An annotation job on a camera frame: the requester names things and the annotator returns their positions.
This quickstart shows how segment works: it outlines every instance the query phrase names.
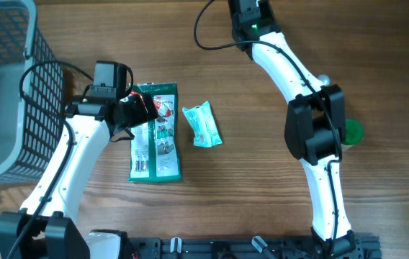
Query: plastic package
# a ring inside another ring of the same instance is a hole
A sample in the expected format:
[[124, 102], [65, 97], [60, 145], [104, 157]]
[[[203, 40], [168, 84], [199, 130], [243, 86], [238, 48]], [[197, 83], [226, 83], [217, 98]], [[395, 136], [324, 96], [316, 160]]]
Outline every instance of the plastic package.
[[175, 83], [138, 84], [138, 93], [152, 95], [158, 118], [133, 127], [130, 181], [164, 182], [182, 179], [175, 135], [177, 121], [177, 85]]
[[212, 147], [222, 144], [214, 117], [211, 112], [211, 105], [206, 101], [201, 106], [191, 109], [182, 108], [190, 126], [195, 133], [193, 145], [197, 147]]

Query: teal basket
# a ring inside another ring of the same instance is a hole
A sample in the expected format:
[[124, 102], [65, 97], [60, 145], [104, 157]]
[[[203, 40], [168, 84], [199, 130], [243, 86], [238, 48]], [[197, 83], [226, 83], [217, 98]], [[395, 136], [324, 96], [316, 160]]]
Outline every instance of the teal basket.
[[[29, 0], [0, 1], [0, 183], [37, 181], [57, 147], [62, 124], [19, 97], [19, 80], [31, 65], [54, 54], [37, 27]], [[52, 113], [63, 111], [63, 71], [45, 65], [31, 71], [23, 89]]]

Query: small blue packet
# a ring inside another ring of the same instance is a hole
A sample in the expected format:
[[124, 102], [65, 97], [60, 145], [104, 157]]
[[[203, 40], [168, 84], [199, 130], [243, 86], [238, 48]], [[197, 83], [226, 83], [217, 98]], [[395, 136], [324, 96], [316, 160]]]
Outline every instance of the small blue packet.
[[195, 133], [193, 145], [196, 147], [212, 147], [222, 144], [216, 123], [211, 112], [211, 105], [206, 101], [201, 106], [191, 109], [185, 107], [182, 111]]

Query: black base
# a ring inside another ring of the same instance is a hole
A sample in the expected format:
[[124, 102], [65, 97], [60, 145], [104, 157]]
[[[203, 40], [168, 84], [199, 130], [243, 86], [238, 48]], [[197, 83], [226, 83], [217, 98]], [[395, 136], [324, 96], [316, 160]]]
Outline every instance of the black base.
[[[312, 237], [283, 237], [264, 239], [275, 258], [323, 258], [318, 254]], [[251, 244], [251, 239], [182, 240], [181, 253], [171, 253], [171, 241], [159, 238], [130, 238], [142, 259], [265, 259]], [[380, 259], [378, 237], [355, 236], [356, 248], [342, 255], [342, 259]]]

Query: table top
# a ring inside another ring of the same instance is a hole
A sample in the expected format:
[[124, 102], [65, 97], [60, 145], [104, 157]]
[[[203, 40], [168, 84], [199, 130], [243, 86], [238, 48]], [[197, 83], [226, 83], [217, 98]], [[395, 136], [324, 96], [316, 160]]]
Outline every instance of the table top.
[[[130, 237], [309, 235], [305, 173], [284, 143], [287, 105], [266, 72], [236, 47], [199, 49], [193, 24], [203, 2], [70, 4], [38, 7], [56, 57], [94, 74], [96, 60], [129, 65], [135, 82], [175, 81], [179, 108], [209, 101], [224, 144], [193, 146], [180, 112], [183, 181], [128, 183], [130, 145], [110, 143], [81, 202], [78, 228]], [[346, 116], [364, 139], [341, 166], [353, 230], [379, 235], [385, 258], [409, 258], [409, 2], [273, 1], [290, 47], [346, 97]], [[226, 1], [204, 14], [204, 45], [232, 41]], [[73, 92], [82, 90], [77, 81]], [[16, 211], [35, 187], [0, 185], [0, 213]]]

